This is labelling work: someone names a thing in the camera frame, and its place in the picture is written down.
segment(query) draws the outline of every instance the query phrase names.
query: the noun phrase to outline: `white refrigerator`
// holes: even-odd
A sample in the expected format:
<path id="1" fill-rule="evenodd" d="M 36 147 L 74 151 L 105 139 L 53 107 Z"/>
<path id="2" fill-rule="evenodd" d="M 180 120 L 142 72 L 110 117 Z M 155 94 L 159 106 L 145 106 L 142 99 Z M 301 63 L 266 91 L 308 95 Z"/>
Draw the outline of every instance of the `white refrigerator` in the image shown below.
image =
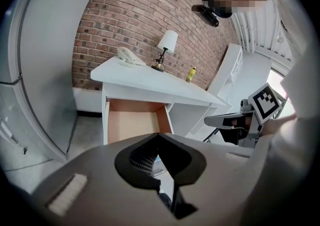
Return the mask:
<path id="1" fill-rule="evenodd" d="M 89 0 L 14 0 L 0 24 L 0 136 L 65 161 L 77 118 L 72 54 Z"/>

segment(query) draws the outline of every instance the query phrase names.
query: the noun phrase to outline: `white wall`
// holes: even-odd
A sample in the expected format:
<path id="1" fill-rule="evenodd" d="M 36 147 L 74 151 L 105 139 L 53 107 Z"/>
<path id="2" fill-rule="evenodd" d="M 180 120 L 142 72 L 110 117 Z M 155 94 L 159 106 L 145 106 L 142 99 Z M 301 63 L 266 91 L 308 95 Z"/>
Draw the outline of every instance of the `white wall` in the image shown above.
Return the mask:
<path id="1" fill-rule="evenodd" d="M 270 58 L 256 52 L 243 52 L 242 70 L 229 94 L 230 104 L 232 104 L 230 113 L 239 112 L 241 100 L 247 99 L 267 82 L 271 66 Z"/>
<path id="2" fill-rule="evenodd" d="M 76 110 L 83 112 L 102 112 L 102 91 L 73 88 Z"/>

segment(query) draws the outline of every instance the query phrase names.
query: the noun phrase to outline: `gray plastic surface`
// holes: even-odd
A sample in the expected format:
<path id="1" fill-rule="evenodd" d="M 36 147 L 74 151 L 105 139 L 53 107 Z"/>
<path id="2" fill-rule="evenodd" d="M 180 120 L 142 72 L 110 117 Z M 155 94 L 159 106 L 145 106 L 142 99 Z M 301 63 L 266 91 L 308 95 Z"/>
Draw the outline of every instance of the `gray plastic surface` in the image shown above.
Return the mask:
<path id="1" fill-rule="evenodd" d="M 32 196 L 45 209 L 65 181 L 78 173 L 86 175 L 88 183 L 64 217 L 51 215 L 60 223 L 95 226 L 212 225 L 224 224 L 227 220 L 228 223 L 238 224 L 244 201 L 255 186 L 264 165 L 269 141 L 262 141 L 253 150 L 168 135 L 200 151 L 207 159 L 208 166 L 198 181 L 180 188 L 186 202 L 198 208 L 190 216 L 177 220 L 155 191 L 134 188 L 117 174 L 114 161 L 118 152 L 149 134 L 86 151 L 49 176 Z M 243 163 L 234 159 L 239 156 L 249 158 Z"/>

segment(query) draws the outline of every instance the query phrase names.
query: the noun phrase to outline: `baseboard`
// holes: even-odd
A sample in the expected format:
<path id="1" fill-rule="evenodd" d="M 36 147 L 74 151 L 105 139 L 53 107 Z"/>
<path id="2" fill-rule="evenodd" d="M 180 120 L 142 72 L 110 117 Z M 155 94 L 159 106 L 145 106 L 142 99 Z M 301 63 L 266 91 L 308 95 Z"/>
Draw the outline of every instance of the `baseboard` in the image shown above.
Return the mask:
<path id="1" fill-rule="evenodd" d="M 102 113 L 102 91 L 86 90 L 74 87 L 73 96 L 77 111 L 98 114 Z"/>
<path id="2" fill-rule="evenodd" d="M 90 118 L 102 118 L 102 113 L 77 110 L 78 116 Z"/>

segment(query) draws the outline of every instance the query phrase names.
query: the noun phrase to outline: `hole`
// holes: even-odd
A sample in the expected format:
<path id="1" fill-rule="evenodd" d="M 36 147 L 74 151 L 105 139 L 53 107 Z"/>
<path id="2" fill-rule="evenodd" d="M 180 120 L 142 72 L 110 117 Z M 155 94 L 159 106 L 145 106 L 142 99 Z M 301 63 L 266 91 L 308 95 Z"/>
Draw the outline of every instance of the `hole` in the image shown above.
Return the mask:
<path id="1" fill-rule="evenodd" d="M 195 184 L 205 170 L 207 162 L 199 151 L 167 135 L 154 133 L 121 150 L 114 165 L 133 187 L 156 191 L 177 219 L 197 211 L 184 200 L 179 188 Z"/>

